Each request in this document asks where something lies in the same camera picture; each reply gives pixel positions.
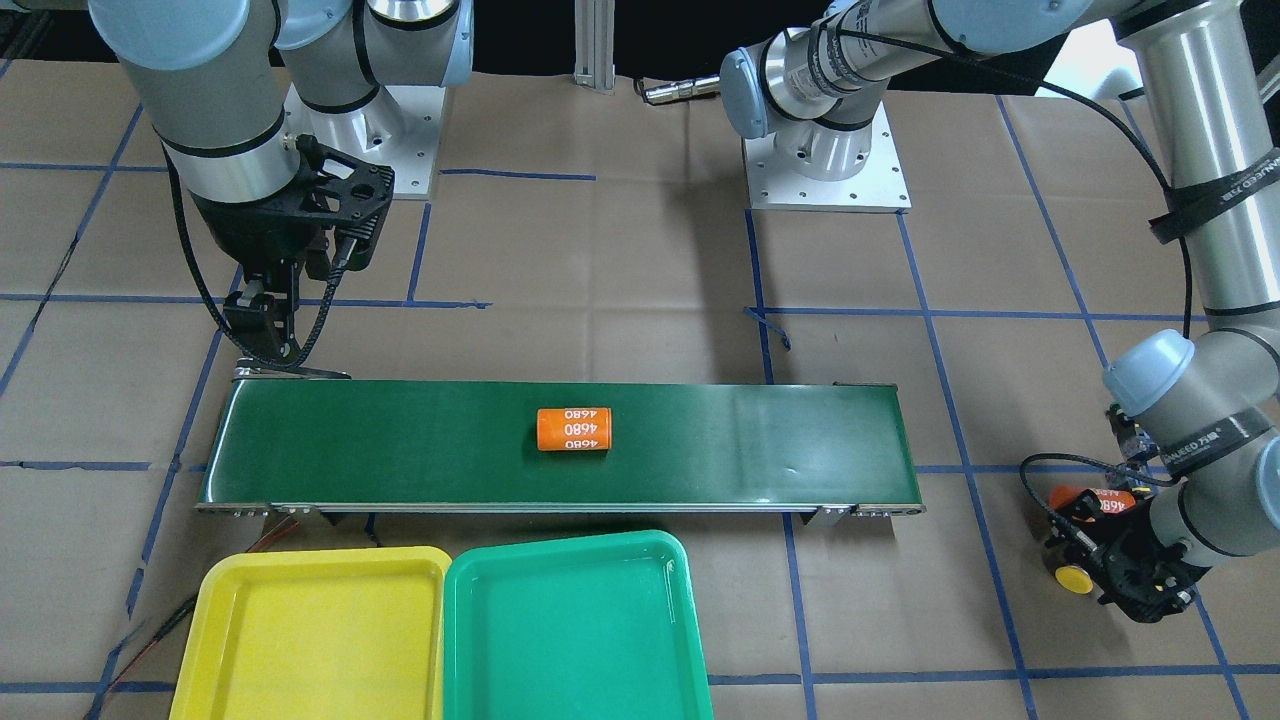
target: orange battery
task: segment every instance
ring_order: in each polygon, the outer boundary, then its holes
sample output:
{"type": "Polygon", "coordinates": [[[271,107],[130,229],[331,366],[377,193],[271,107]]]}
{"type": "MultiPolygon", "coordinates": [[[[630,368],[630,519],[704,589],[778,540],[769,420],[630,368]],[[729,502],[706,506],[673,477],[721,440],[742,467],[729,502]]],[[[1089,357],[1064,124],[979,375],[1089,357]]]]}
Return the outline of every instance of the orange battery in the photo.
{"type": "Polygon", "coordinates": [[[538,450],[608,450],[613,411],[608,407],[543,407],[538,411],[538,450]]]}
{"type": "Polygon", "coordinates": [[[1107,515],[1114,515],[1116,512],[1124,512],[1125,510],[1138,505],[1137,498],[1132,493],[1121,489],[1108,489],[1108,488],[1083,488],[1074,486],[1057,486],[1053,492],[1048,496],[1048,505],[1055,510],[1061,510],[1080,497],[1080,493],[1085,489],[1092,489],[1093,495],[1098,496],[1102,501],[1102,511],[1107,515]]]}

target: green conveyor belt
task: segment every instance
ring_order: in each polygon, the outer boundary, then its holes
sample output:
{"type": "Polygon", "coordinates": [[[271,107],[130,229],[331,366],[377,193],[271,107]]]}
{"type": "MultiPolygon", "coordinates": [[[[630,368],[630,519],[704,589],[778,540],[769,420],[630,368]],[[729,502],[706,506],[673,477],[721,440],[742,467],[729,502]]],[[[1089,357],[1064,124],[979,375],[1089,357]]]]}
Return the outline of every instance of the green conveyor belt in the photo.
{"type": "Polygon", "coordinates": [[[890,386],[241,379],[205,483],[228,510],[923,509],[890,386]],[[536,450],[539,407],[602,406],[612,450],[536,450]]]}

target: yellow cap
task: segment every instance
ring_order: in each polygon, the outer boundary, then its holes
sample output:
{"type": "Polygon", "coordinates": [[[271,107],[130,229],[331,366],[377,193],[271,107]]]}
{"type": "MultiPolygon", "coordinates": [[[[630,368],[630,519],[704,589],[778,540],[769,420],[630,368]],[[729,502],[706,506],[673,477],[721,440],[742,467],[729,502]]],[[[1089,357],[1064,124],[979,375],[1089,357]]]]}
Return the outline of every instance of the yellow cap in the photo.
{"type": "Polygon", "coordinates": [[[1093,578],[1079,565],[1062,565],[1057,570],[1053,570],[1053,579],[1057,580],[1057,584],[1076,594],[1089,594],[1093,592],[1093,578]]]}

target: yellow plastic bin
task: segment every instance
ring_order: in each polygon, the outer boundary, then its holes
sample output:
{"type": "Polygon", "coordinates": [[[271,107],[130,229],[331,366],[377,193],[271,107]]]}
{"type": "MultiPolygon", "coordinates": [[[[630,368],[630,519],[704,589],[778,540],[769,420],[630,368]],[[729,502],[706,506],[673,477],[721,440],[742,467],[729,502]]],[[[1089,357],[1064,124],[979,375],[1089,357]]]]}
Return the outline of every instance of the yellow plastic bin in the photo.
{"type": "Polygon", "coordinates": [[[170,720],[442,717],[449,562],[434,547],[223,560],[200,588],[170,720]]]}

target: brown floor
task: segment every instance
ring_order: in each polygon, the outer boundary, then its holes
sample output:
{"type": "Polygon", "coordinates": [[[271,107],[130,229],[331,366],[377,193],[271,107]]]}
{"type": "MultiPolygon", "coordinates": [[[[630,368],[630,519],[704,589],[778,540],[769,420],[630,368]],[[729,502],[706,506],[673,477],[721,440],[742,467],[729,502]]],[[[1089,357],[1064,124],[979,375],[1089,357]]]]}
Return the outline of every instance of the brown floor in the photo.
{"type": "MultiPolygon", "coordinates": [[[[111,65],[5,68],[0,717],[79,717],[122,638],[148,635],[260,524],[191,510],[234,354],[193,302],[136,96],[111,65]]],[[[1146,168],[1064,100],[890,94],[887,109],[909,214],[749,214],[716,101],[648,108],[563,78],[477,76],[453,95],[440,167],[573,177],[454,172],[429,213],[398,201],[374,264],[339,293],[392,306],[335,309],[314,364],[364,378],[897,383],[925,515],[835,529],[778,515],[384,515],[378,534],[457,555],[675,533],[724,719],[1280,717],[1280,555],[1215,570],[1202,612],[1138,626],[1046,575],[1014,473],[1037,451],[1117,459],[1102,364],[1176,324],[1181,270],[1146,231],[1161,213],[1146,168]],[[742,313],[756,305],[791,351],[772,331],[762,348],[742,313]]],[[[1142,102],[1130,110],[1149,136],[1142,102]]],[[[234,266],[197,231],[219,293],[234,266]]],[[[367,546],[365,527],[312,525],[280,547],[367,546]]],[[[182,638],[102,716],[165,717],[182,638]]]]}

